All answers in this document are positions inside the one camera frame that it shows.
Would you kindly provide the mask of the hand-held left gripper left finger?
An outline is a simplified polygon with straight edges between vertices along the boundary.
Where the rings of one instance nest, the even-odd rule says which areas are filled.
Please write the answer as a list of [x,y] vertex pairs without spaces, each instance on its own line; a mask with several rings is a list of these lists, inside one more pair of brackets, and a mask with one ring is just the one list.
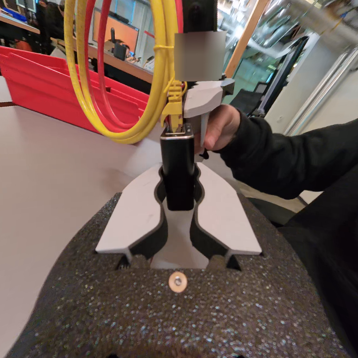
[[150,259],[168,239],[163,209],[165,188],[161,165],[140,174],[122,191],[96,246],[96,253],[120,253],[131,262],[135,255]]

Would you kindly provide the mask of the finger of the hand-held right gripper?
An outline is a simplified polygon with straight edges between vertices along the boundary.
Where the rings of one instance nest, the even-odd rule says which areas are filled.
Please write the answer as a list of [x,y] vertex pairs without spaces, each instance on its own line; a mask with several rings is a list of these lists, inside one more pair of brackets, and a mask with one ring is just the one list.
[[232,95],[234,79],[201,81],[187,91],[184,101],[183,117],[192,118],[207,114],[221,105],[226,95]]

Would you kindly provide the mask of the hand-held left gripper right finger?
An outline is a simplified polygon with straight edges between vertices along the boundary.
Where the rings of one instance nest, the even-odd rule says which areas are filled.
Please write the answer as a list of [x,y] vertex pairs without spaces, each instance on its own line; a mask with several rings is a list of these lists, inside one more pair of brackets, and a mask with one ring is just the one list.
[[208,260],[221,256],[259,256],[263,250],[235,189],[203,163],[195,165],[192,246]]

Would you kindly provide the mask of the black ethernet splitter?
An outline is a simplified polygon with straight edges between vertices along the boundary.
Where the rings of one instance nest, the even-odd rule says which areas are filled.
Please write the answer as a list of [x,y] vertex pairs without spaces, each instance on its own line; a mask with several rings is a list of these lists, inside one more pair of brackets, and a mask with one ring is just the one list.
[[171,211],[190,211],[194,207],[194,132],[184,123],[179,132],[165,129],[160,136],[162,173]]

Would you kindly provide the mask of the person's right forearm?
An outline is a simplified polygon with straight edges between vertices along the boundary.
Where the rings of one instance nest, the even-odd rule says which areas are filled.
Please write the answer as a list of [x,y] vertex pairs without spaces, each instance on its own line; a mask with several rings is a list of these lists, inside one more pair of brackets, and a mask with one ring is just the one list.
[[232,140],[216,152],[236,180],[260,192],[294,199],[305,190],[324,191],[357,166],[357,119],[284,136],[264,119],[239,113]]

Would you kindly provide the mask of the person's right hand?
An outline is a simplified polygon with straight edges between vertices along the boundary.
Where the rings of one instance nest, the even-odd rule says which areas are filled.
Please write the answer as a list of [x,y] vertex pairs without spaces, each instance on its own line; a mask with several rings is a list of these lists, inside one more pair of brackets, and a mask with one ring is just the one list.
[[233,106],[218,106],[209,115],[203,147],[209,151],[219,151],[226,147],[234,138],[240,120],[240,113]]

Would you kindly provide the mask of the black office chair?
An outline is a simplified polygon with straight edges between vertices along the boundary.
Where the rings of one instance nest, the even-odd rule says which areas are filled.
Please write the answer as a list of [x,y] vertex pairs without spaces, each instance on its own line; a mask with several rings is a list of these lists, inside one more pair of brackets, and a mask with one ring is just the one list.
[[269,83],[258,82],[253,91],[242,88],[230,102],[230,105],[249,117],[260,106],[269,86]]

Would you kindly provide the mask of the large monitor orange screen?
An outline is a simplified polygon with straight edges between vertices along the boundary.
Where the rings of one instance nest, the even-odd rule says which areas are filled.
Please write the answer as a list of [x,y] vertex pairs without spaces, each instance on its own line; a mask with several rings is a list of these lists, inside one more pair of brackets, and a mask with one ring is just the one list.
[[[90,40],[95,44],[97,44],[98,40],[100,17],[101,11],[98,8],[95,8],[93,11],[93,29],[90,35]],[[137,46],[139,30],[109,15],[105,29],[104,49],[106,51],[110,51],[112,48],[114,48],[114,43],[111,40],[112,28],[114,29],[115,40],[127,45],[129,48],[129,53],[134,55]]]

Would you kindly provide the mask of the grey desk wood edge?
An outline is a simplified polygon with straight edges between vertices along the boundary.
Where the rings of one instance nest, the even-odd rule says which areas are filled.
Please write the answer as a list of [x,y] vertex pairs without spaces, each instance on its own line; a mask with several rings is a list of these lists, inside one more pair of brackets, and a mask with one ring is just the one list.
[[0,38],[5,41],[5,44],[14,40],[25,40],[33,50],[37,50],[38,42],[40,40],[40,31],[31,25],[1,12]]
[[[51,38],[52,44],[61,45],[65,47],[65,41],[61,39]],[[77,42],[76,38],[73,38],[73,49],[77,51]],[[88,57],[89,58],[96,58],[97,59],[97,47],[88,44]],[[137,66],[133,63],[128,61],[120,60],[109,51],[104,51],[103,60],[105,64],[111,65],[112,67],[124,71],[136,78],[139,78],[146,83],[152,83],[153,80],[153,73]]]

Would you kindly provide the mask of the person's black clothed body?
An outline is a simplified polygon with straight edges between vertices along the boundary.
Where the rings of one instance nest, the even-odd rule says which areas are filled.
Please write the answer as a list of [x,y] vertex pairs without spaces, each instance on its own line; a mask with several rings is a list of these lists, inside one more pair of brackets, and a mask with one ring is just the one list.
[[358,354],[357,184],[355,166],[279,229],[306,267],[351,357]]

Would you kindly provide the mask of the red plastic bin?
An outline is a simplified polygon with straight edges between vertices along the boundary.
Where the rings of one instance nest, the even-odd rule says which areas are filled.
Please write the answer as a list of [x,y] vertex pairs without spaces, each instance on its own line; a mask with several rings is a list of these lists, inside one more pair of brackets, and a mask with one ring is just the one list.
[[[78,103],[65,59],[9,47],[0,52],[1,73],[15,105],[99,133]],[[134,124],[149,95],[107,77],[105,83],[116,117]]]

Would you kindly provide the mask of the wooden post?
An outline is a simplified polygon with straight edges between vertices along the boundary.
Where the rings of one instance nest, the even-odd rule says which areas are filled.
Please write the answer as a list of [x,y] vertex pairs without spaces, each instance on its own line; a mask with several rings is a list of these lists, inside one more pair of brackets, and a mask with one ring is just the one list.
[[225,74],[227,78],[232,78],[234,76],[235,69],[239,66],[241,57],[248,45],[248,42],[269,2],[269,0],[257,0],[255,2],[241,37],[239,38],[226,67]]

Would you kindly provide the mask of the silver metal frame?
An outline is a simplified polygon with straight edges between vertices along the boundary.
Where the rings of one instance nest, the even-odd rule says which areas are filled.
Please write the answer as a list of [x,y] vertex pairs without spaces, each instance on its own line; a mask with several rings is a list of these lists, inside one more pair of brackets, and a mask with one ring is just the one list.
[[341,54],[321,82],[317,85],[306,102],[284,131],[286,136],[294,136],[313,120],[315,114],[334,93],[357,63],[358,47]]

